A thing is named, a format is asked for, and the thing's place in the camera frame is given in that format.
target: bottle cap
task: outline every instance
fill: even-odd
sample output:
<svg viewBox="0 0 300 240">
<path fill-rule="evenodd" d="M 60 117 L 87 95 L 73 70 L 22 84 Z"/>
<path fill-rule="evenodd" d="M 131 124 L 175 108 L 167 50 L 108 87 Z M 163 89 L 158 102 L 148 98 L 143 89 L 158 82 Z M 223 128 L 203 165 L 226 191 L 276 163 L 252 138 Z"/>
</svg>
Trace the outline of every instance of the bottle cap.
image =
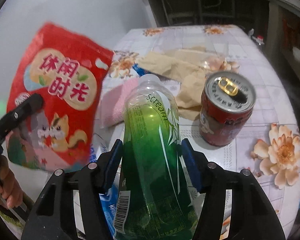
<svg viewBox="0 0 300 240">
<path fill-rule="evenodd" d="M 153 74 L 145 74 L 139 78 L 139 84 L 141 84 L 143 82 L 148 82 L 148 81 L 156 82 L 161 85 L 160 78 Z"/>
</svg>

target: wall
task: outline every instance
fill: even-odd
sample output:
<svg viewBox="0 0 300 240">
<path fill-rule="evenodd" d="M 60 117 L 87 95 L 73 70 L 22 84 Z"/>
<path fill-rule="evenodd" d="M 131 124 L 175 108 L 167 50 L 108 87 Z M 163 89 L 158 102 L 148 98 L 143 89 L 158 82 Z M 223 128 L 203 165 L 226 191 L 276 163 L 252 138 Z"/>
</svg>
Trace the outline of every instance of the wall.
<svg viewBox="0 0 300 240">
<path fill-rule="evenodd" d="M 0 10 L 0 117 L 22 54 L 45 21 L 111 49 L 130 29 L 150 26 L 141 0 L 7 0 Z M 22 188 L 36 199 L 47 175 L 11 167 Z"/>
</svg>

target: floral tablecloth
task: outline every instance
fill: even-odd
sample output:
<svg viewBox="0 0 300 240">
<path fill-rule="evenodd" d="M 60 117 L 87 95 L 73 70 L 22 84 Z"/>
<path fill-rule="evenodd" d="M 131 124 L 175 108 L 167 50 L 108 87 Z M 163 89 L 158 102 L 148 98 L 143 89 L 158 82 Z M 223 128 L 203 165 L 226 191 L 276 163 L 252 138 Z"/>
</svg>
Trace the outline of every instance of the floral tablecloth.
<svg viewBox="0 0 300 240">
<path fill-rule="evenodd" d="M 224 52 L 229 46 L 227 60 L 237 62 L 236 72 L 254 85 L 257 100 L 253 113 L 235 140 L 221 148 L 207 144 L 199 134 L 199 120 L 180 118 L 181 139 L 188 138 L 194 150 L 203 152 L 209 161 L 230 171 L 250 169 L 264 192 L 288 236 L 300 201 L 300 137 L 297 121 L 281 81 L 265 56 L 251 39 L 235 25 L 187 26 L 157 29 L 133 29 L 115 46 L 115 56 L 102 87 L 107 91 L 125 80 L 138 76 L 133 65 L 138 57 L 149 51 L 162 53 L 170 49 L 204 46 L 209 51 Z M 176 96 L 180 83 L 161 78 L 163 85 Z M 124 125 L 114 133 L 108 132 L 110 144 L 123 138 Z M 196 211 L 201 212 L 204 195 L 189 185 Z M 231 209 L 231 193 L 227 193 L 226 237 Z"/>
</svg>

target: human hand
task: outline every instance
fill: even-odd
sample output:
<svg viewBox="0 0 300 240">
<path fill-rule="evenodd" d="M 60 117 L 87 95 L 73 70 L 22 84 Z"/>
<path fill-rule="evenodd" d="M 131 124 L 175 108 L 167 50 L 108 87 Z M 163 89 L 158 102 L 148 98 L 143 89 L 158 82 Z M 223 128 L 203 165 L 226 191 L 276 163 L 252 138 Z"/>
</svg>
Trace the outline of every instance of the human hand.
<svg viewBox="0 0 300 240">
<path fill-rule="evenodd" d="M 0 199 L 0 205 L 7 209 L 21 205 L 23 198 L 22 189 L 12 170 L 9 169 L 7 158 L 3 155 L 0 156 L 0 179 L 3 183 L 3 186 L 0 186 L 0 194 L 7 202 L 5 205 Z"/>
</svg>

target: green plastic bottle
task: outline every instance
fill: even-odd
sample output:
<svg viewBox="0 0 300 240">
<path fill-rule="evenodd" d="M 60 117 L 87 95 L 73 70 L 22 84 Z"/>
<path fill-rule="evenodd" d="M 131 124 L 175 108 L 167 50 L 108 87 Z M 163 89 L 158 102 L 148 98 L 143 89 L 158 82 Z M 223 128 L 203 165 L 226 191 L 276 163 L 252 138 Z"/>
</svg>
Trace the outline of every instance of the green plastic bottle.
<svg viewBox="0 0 300 240">
<path fill-rule="evenodd" d="M 190 240 L 197 225 L 180 162 L 178 107 L 152 74 L 126 99 L 115 239 Z"/>
</svg>

